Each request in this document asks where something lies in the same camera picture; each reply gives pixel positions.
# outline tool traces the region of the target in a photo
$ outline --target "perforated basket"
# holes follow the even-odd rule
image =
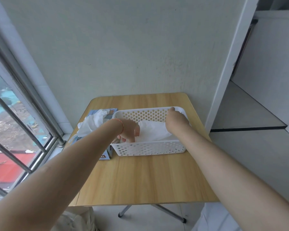
[[[137,123],[142,120],[165,122],[168,109],[170,107],[119,110],[113,114],[112,118],[131,119]],[[175,107],[175,110],[183,113],[187,118],[184,109]],[[118,140],[115,140],[111,145],[119,156],[173,154],[182,153],[186,150],[177,138],[154,142],[118,142]]]

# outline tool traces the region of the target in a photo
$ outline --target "finger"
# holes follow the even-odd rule
[[[134,142],[135,142],[135,136],[130,137],[130,138],[128,139],[128,141],[129,141],[130,143],[134,143]]]
[[[140,134],[140,126],[137,123],[135,127],[135,136],[139,136],[139,134]]]

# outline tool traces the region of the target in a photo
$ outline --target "blue box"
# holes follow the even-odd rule
[[[99,110],[99,109],[97,109],[97,110],[91,110],[91,111],[89,112],[88,116],[90,116],[90,115],[92,115],[92,114],[95,114],[98,110]],[[118,109],[109,109],[109,114],[108,114],[105,118],[106,118],[106,119],[109,119],[109,120],[112,119],[112,115],[113,115],[115,112],[117,112],[117,111],[118,111]],[[78,136],[75,136],[75,137],[74,137],[74,140],[73,140],[73,142],[72,142],[71,145],[73,145],[74,143],[76,143],[78,140],[80,140],[80,139],[82,139],[82,138],[83,138],[83,137],[78,138]],[[112,148],[111,145],[109,145],[109,146],[107,147],[107,149],[104,151],[103,155],[101,155],[100,159],[111,159],[112,153],[113,153],[113,148]]]

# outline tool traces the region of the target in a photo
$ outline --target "table top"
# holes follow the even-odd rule
[[[107,96],[94,98],[79,122],[92,109],[182,107],[192,127],[210,140],[185,93]],[[78,131],[76,127],[71,136]],[[99,160],[70,206],[215,202],[218,198],[188,151],[167,155],[118,156]]]

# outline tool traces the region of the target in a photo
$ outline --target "white wall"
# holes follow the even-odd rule
[[[289,125],[289,10],[259,19],[232,81]]]
[[[73,127],[98,96],[186,92],[204,123],[245,0],[0,0]]]

